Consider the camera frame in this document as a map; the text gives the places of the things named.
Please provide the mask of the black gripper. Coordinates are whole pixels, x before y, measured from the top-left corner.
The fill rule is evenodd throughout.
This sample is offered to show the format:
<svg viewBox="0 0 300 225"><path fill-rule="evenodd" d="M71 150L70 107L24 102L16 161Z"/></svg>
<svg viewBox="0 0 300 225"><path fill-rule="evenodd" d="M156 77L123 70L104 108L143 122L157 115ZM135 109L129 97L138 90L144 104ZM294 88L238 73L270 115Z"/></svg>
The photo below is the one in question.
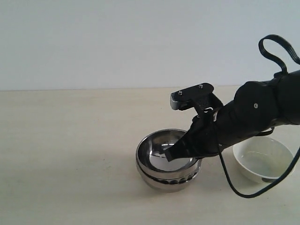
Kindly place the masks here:
<svg viewBox="0 0 300 225"><path fill-rule="evenodd" d="M231 101L218 111L205 114L203 120L193 122L191 131L165 150L165 157L171 162L181 158L216 156L219 151L257 134L257 130L237 116Z"/></svg>

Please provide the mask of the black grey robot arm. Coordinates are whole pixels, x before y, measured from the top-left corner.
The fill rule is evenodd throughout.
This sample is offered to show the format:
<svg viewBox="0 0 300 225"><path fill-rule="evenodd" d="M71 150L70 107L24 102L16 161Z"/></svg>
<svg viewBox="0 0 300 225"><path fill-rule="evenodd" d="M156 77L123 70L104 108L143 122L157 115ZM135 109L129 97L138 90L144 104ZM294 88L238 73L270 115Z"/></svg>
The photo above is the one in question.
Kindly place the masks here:
<svg viewBox="0 0 300 225"><path fill-rule="evenodd" d="M254 136L268 135L281 125L300 123L300 73L276 74L269 81L248 81L233 100L223 104L209 83L171 94L174 110L196 110L189 130L165 151L168 161L214 157Z"/></svg>

